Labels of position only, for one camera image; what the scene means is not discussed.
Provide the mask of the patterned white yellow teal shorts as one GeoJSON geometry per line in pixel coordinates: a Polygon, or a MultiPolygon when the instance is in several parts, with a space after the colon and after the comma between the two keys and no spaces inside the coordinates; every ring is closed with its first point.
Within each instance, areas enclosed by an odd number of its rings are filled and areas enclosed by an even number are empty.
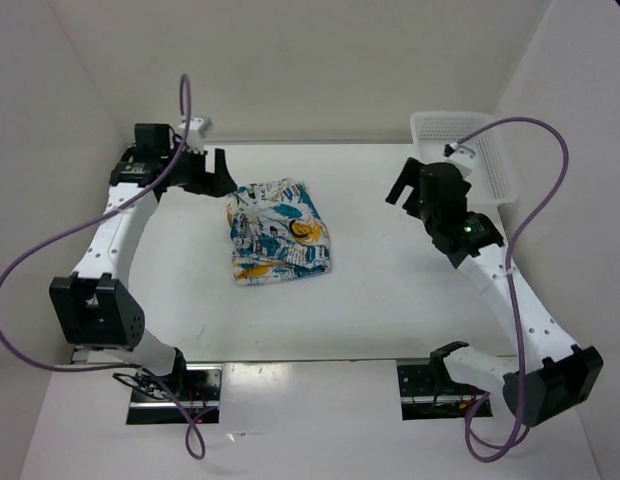
{"type": "Polygon", "coordinates": [[[331,271],[328,228],[303,182],[243,185],[225,203],[236,284],[283,283],[331,271]]]}

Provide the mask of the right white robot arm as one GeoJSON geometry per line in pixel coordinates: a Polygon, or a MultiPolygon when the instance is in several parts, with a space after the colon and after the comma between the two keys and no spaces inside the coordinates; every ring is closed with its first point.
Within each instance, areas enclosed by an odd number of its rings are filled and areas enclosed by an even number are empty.
{"type": "Polygon", "coordinates": [[[433,246],[476,288],[517,353],[506,359],[451,342],[430,354],[430,385],[440,393],[464,384],[499,394],[526,427],[583,403],[602,370],[601,354],[558,324],[508,258],[510,246],[493,221],[469,209],[471,185],[457,166],[408,158],[387,203],[398,203],[406,188],[403,210],[422,222],[433,246]]]}

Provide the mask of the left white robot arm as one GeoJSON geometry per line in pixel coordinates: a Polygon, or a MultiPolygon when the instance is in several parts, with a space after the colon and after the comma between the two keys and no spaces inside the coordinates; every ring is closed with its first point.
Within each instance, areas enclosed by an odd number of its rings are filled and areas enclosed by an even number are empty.
{"type": "Polygon", "coordinates": [[[214,169],[206,169],[204,142],[211,128],[208,117],[178,128],[136,124],[133,145],[110,173],[106,220],[72,273],[49,287],[66,341],[139,365],[132,387],[157,398],[181,398],[194,380],[183,353],[147,329],[128,289],[129,274],[145,227],[169,188],[212,198],[236,191],[224,150],[214,151],[214,169]]]}

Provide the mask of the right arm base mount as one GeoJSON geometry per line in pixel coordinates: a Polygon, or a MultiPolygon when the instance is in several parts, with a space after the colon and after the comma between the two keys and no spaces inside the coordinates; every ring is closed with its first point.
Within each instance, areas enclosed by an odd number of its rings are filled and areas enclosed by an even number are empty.
{"type": "Polygon", "coordinates": [[[462,384],[439,386],[426,359],[396,364],[403,421],[463,418],[484,394],[462,384]]]}

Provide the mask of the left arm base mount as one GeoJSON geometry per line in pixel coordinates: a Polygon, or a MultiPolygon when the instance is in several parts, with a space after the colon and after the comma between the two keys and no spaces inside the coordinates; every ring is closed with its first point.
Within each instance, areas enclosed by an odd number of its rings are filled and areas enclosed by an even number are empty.
{"type": "MultiPolygon", "coordinates": [[[[186,385],[167,383],[187,415],[199,425],[217,424],[220,416],[222,364],[190,363],[186,385]]],[[[157,382],[141,373],[114,373],[113,378],[131,390],[127,425],[185,424],[177,405],[157,382]]]]}

